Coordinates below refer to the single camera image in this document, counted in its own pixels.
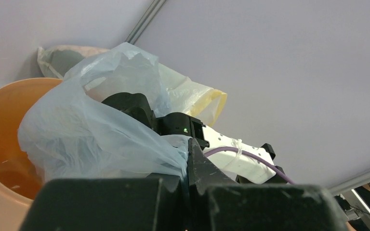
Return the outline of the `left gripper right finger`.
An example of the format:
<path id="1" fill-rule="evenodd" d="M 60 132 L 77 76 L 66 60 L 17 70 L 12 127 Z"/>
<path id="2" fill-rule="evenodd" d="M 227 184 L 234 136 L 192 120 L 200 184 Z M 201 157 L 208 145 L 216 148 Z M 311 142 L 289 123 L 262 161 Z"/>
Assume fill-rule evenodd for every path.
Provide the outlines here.
<path id="1" fill-rule="evenodd" d="M 191 231 L 345 231 L 339 205 L 316 185 L 239 184 L 189 140 Z"/>

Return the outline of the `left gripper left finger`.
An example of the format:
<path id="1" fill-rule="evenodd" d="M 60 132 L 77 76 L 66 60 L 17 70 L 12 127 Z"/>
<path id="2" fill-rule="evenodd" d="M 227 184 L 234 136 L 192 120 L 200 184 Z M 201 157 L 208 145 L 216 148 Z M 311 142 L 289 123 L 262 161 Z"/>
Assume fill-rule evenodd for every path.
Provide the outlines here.
<path id="1" fill-rule="evenodd" d="M 57 179 L 46 183 L 22 231 L 183 231 L 178 176 Z"/>

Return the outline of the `large translucent white trash bag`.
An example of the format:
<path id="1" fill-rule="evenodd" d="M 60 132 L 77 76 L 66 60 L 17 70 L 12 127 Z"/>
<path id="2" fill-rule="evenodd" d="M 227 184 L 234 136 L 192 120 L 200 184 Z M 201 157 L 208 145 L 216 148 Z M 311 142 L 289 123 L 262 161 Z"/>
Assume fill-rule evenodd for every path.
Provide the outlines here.
<path id="1" fill-rule="evenodd" d="M 83 59 L 107 52 L 108 49 L 58 45 L 47 49 L 39 47 L 37 63 L 45 77 L 62 79 L 65 73 Z M 212 127 L 222 112 L 227 94 L 221 90 L 192 81 L 163 64 L 159 74 L 167 89 L 174 112 L 182 112 Z"/>

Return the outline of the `light blue plastic trash bag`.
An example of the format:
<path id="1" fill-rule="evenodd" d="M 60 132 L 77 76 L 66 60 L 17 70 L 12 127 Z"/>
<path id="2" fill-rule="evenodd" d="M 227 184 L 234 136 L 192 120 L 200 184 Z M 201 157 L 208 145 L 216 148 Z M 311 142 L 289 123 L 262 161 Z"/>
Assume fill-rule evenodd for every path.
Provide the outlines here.
<path id="1" fill-rule="evenodd" d="M 186 178 L 188 137 L 160 136 L 102 103 L 99 94 L 141 93 L 157 116 L 171 112 L 159 59 L 129 43 L 87 57 L 25 114 L 18 143 L 47 182 L 59 178 Z"/>

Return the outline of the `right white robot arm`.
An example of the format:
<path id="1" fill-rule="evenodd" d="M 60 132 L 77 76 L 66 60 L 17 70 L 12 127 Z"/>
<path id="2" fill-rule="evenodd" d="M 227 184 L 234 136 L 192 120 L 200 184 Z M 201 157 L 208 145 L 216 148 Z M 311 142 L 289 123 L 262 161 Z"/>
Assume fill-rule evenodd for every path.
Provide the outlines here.
<path id="1" fill-rule="evenodd" d="M 131 116 L 158 135 L 195 138 L 204 155 L 220 170 L 235 174 L 238 183 L 292 183 L 283 169 L 274 164 L 276 154 L 268 143 L 261 147 L 244 144 L 241 139 L 228 137 L 181 112 L 157 117 L 141 93 L 116 93 L 102 103 Z"/>

